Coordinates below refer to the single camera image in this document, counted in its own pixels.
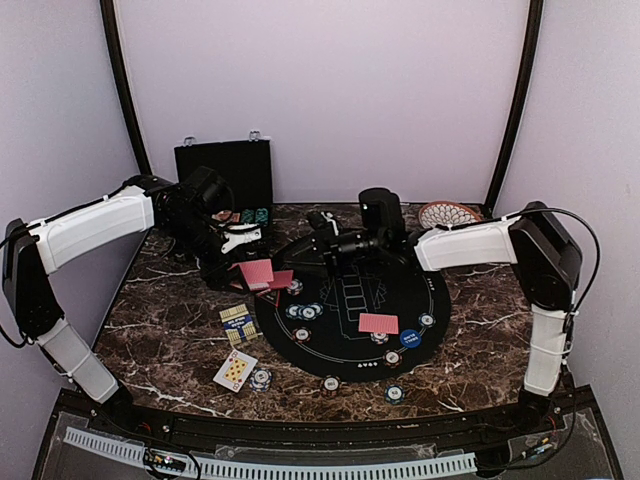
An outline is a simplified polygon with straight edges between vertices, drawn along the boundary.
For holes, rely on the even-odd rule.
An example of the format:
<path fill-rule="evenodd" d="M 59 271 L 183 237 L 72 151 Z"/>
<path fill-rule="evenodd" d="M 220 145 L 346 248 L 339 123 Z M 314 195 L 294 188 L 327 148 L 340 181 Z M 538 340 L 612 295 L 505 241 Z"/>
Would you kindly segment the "red-backed playing card deck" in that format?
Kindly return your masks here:
<path fill-rule="evenodd" d="M 250 291 L 268 289 L 274 281 L 274 272 L 270 259 L 258 259 L 238 264 L 242 276 Z"/>

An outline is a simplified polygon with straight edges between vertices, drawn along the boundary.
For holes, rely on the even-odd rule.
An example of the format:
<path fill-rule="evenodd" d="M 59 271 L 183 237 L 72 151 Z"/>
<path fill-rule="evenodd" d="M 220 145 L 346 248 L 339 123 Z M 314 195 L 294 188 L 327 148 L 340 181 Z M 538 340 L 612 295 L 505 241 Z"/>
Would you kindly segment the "blue small blind button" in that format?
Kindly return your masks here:
<path fill-rule="evenodd" d="M 414 349 L 421 345 L 422 336 L 417 330 L 405 329 L 400 332 L 399 341 L 404 348 Z"/>

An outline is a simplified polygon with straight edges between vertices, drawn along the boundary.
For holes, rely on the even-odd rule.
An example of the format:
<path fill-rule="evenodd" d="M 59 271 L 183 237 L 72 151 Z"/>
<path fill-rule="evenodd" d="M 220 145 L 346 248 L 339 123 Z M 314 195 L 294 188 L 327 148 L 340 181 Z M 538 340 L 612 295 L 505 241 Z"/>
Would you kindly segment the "dealt red-backed card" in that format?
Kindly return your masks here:
<path fill-rule="evenodd" d="M 293 270 L 275 271 L 273 280 L 269 283 L 269 288 L 272 290 L 286 289 L 291 285 L 293 279 Z"/>

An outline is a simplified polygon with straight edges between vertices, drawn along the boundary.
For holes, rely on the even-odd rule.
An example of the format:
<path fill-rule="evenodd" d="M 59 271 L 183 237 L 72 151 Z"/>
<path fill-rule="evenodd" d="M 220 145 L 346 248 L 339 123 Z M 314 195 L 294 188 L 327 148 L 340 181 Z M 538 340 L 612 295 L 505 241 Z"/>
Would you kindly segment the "red chip stack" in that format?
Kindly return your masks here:
<path fill-rule="evenodd" d="M 336 376 L 326 376 L 320 384 L 320 393 L 325 397 L 335 397 L 339 393 L 341 381 Z"/>

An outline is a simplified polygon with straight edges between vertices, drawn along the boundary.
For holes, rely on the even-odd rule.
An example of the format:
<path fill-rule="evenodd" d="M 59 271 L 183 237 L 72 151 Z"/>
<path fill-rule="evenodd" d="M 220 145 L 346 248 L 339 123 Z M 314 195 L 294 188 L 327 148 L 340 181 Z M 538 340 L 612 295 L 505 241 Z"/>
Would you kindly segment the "blue-green chip stack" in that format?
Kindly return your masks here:
<path fill-rule="evenodd" d="M 384 398 L 391 405 L 401 404 L 405 399 L 405 390 L 399 385 L 389 385 L 385 389 Z"/>

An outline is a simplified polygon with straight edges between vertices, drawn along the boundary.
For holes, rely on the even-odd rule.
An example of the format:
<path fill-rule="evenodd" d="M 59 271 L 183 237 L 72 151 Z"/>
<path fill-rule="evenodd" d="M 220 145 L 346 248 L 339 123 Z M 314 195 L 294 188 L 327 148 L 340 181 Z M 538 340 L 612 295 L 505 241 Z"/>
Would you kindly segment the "blue chip stack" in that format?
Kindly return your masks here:
<path fill-rule="evenodd" d="M 271 386 L 273 375 L 268 369 L 256 369 L 252 372 L 249 386 L 252 391 L 266 392 Z"/>

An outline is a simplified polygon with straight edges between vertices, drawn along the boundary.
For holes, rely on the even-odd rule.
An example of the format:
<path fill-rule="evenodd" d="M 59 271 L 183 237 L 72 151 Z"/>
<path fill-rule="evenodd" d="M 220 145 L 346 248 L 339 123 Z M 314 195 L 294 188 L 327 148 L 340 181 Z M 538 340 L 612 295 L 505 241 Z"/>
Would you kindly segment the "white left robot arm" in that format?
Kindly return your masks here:
<path fill-rule="evenodd" d="M 213 217 L 227 190 L 206 167 L 180 183 L 136 175 L 84 205 L 29 223 L 15 219 L 7 226 L 1 243 L 2 290 L 22 337 L 16 345 L 38 345 L 90 399 L 104 404 L 101 417 L 120 436 L 140 429 L 140 412 L 119 398 L 121 383 L 66 320 L 49 277 L 90 251 L 158 228 L 198 259 L 210 285 L 225 284 L 231 252 L 245 233 Z"/>

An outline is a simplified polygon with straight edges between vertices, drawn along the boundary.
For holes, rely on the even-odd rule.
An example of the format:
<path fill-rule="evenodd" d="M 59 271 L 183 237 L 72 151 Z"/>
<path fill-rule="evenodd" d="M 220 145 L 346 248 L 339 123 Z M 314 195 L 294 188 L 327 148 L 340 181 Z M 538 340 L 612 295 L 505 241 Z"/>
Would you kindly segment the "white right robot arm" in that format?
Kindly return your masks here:
<path fill-rule="evenodd" d="M 535 201 L 501 218 L 455 225 L 439 222 L 408 233 L 397 194 L 384 187 L 360 192 L 363 228 L 343 232 L 327 213 L 313 213 L 313 231 L 280 250 L 275 258 L 309 273 L 337 274 L 350 260 L 387 254 L 425 272 L 502 263 L 511 265 L 531 306 L 533 330 L 523 389 L 532 394 L 510 413 L 521 434 L 534 432 L 549 416 L 542 397 L 555 390 L 569 354 L 583 255 L 558 220 L 560 210 Z"/>

